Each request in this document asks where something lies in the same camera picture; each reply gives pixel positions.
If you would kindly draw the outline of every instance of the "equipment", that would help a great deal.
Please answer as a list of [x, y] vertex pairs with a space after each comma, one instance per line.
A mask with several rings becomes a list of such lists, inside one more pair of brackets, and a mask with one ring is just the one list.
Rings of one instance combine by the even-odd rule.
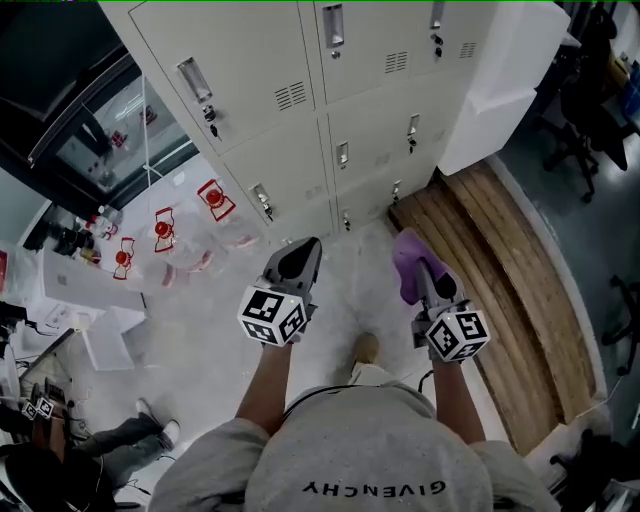
[[400, 274], [400, 295], [410, 305], [422, 302], [413, 322], [415, 348], [430, 344], [445, 361], [473, 357], [491, 336], [482, 311], [466, 298], [460, 278], [411, 230], [394, 242], [393, 263]]
[[322, 244], [305, 238], [277, 251], [269, 259], [255, 286], [247, 287], [238, 321], [249, 338], [284, 346], [304, 332], [316, 306], [311, 287], [318, 279]]

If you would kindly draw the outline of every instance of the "gray floor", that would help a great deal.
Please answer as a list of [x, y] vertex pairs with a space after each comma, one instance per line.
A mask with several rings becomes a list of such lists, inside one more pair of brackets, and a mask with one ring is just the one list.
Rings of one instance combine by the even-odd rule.
[[[545, 117], [558, 126], [564, 123], [557, 102]], [[581, 196], [588, 189], [574, 157], [553, 172], [543, 169], [542, 160], [554, 151], [555, 140], [544, 130], [533, 130], [531, 119], [523, 120], [499, 157], [559, 244], [600, 340], [606, 331], [629, 321], [619, 290], [609, 284], [611, 276], [627, 283], [640, 281], [640, 137], [625, 140], [626, 172], [605, 155], [597, 157], [596, 193], [585, 204]], [[618, 382], [616, 369], [626, 363], [629, 346], [630, 340], [610, 347], [599, 344], [609, 390]], [[617, 440], [626, 442], [633, 435], [631, 423], [639, 400], [640, 364], [636, 364], [609, 401]]]
[[[313, 386], [346, 382], [353, 340], [363, 331], [378, 336], [379, 363], [407, 385], [417, 388], [431, 368], [427, 349], [413, 348], [411, 320], [416, 311], [400, 299], [392, 242], [387, 227], [377, 220], [323, 244], [312, 290], [318, 310], [293, 351], [288, 401]], [[260, 344], [244, 336], [236, 312], [245, 287], [255, 282], [274, 250], [234, 254], [221, 275], [197, 274], [183, 292], [151, 297], [149, 318], [125, 334], [134, 370], [94, 371], [82, 338], [70, 339], [58, 356], [73, 376], [66, 386], [78, 404], [73, 414], [86, 419], [93, 432], [109, 429], [134, 414], [136, 398], [145, 397], [159, 420], [175, 418], [180, 423], [176, 453], [232, 418], [261, 354]], [[463, 371], [487, 437], [506, 440], [474, 363], [465, 362]], [[435, 401], [433, 379], [424, 392]], [[152, 489], [170, 463], [161, 459], [136, 474], [138, 485]], [[135, 489], [126, 492], [120, 500], [146, 501]]]

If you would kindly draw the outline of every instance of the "locker door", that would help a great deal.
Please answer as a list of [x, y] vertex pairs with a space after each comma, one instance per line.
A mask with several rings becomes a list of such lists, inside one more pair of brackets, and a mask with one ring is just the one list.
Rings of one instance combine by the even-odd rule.
[[[475, 63], [493, 20], [493, 2], [436, 2], [413, 52], [411, 76]], [[433, 23], [440, 28], [433, 30]]]
[[314, 109], [295, 3], [146, 2], [131, 17], [218, 154]]
[[336, 188], [350, 187], [408, 154], [412, 98], [408, 82], [368, 91], [329, 112]]
[[281, 244], [286, 244], [300, 238], [315, 236], [321, 240], [333, 234], [331, 206], [329, 198], [323, 196], [311, 201], [307, 206], [296, 212], [278, 219], [269, 231], [272, 237]]
[[296, 215], [311, 201], [328, 200], [318, 121], [306, 119], [273, 128], [246, 141], [222, 159], [268, 223]]
[[393, 184], [388, 176], [388, 171], [383, 171], [338, 194], [340, 233], [348, 233], [384, 213], [393, 202]]
[[409, 76], [430, 4], [316, 2], [327, 103]]
[[441, 151], [450, 129], [462, 108], [469, 88], [473, 69], [452, 68], [417, 77], [407, 87], [405, 119], [405, 147], [411, 138], [416, 145], [413, 152], [402, 151], [395, 160], [420, 159], [428, 154], [433, 157]]

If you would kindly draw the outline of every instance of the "office chair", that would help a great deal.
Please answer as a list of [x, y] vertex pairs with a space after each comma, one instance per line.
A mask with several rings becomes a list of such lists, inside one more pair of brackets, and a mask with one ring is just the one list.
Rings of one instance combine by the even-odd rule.
[[626, 338], [631, 334], [631, 348], [629, 349], [629, 359], [627, 364], [618, 368], [618, 375], [628, 375], [631, 372], [631, 366], [636, 356], [636, 349], [640, 342], [640, 283], [631, 283], [629, 286], [624, 284], [618, 276], [611, 278], [611, 286], [620, 288], [622, 292], [622, 298], [631, 315], [631, 321], [626, 327], [619, 329], [613, 333], [605, 333], [602, 337], [602, 344], [606, 347], [618, 343], [623, 338]]
[[585, 203], [590, 202], [595, 193], [592, 174], [598, 172], [598, 162], [591, 151], [604, 151], [620, 169], [627, 170], [622, 142], [624, 134], [602, 106], [605, 99], [602, 93], [604, 77], [611, 54], [609, 40], [616, 34], [616, 26], [609, 14], [601, 7], [595, 7], [582, 38], [578, 76], [565, 82], [560, 90], [560, 108], [567, 123], [559, 128], [539, 116], [533, 125], [534, 128], [548, 130], [558, 143], [566, 145], [566, 149], [561, 149], [558, 144], [558, 149], [544, 160], [545, 170], [553, 170], [569, 156], [576, 157], [589, 187], [589, 192], [582, 196]]

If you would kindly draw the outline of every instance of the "shoe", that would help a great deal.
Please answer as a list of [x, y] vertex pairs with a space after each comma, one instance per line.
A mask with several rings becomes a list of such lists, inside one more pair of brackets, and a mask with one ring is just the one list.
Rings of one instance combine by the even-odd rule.
[[380, 342], [373, 334], [363, 332], [356, 338], [353, 348], [353, 365], [356, 363], [374, 364], [380, 352]]
[[173, 450], [178, 439], [180, 438], [180, 425], [176, 420], [171, 420], [167, 423], [160, 436], [163, 438], [166, 444], [168, 444], [168, 449]]
[[155, 417], [153, 416], [153, 413], [151, 412], [151, 407], [149, 407], [149, 404], [144, 398], [138, 398], [136, 400], [136, 411], [138, 412], [138, 414], [144, 414], [145, 416], [148, 416], [153, 421], [158, 423], [158, 420], [155, 419]]

